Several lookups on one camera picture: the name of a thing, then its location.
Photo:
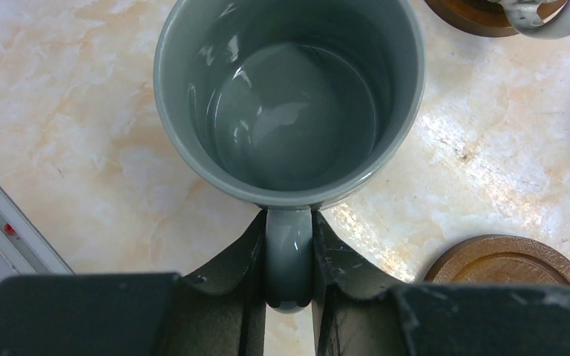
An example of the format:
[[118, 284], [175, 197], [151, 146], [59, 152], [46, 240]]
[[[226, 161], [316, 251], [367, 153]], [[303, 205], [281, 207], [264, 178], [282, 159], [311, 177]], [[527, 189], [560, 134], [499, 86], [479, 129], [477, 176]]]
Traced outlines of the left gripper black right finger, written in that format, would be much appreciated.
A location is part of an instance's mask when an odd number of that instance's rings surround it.
[[317, 355], [570, 355], [570, 288], [404, 283], [312, 214]]

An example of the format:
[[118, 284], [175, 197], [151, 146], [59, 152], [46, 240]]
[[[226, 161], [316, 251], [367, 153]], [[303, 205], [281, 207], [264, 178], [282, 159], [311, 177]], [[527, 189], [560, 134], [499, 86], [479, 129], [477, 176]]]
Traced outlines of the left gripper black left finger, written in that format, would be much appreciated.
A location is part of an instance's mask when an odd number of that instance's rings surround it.
[[0, 282], [0, 355], [261, 355], [266, 214], [177, 273], [29, 274]]

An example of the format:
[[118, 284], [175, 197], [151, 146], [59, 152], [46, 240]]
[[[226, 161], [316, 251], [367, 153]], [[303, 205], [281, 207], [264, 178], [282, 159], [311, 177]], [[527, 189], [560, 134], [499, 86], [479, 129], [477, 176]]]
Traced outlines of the grey ceramic mug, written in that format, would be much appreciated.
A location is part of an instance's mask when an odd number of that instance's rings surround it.
[[183, 160], [266, 211], [266, 302], [293, 314], [312, 299], [312, 213], [403, 143], [425, 46], [408, 1], [177, 1], [153, 83]]

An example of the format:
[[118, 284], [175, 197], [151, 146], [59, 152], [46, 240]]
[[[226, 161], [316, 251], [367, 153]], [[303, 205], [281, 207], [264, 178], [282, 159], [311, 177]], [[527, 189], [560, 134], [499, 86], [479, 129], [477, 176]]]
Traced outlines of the ribbed grey white cup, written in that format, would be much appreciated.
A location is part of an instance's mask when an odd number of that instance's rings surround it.
[[570, 1], [549, 20], [544, 21], [538, 10], [541, 5], [553, 3], [542, 0], [499, 0], [492, 1], [503, 8], [511, 26], [520, 34], [534, 39], [562, 39], [570, 36]]

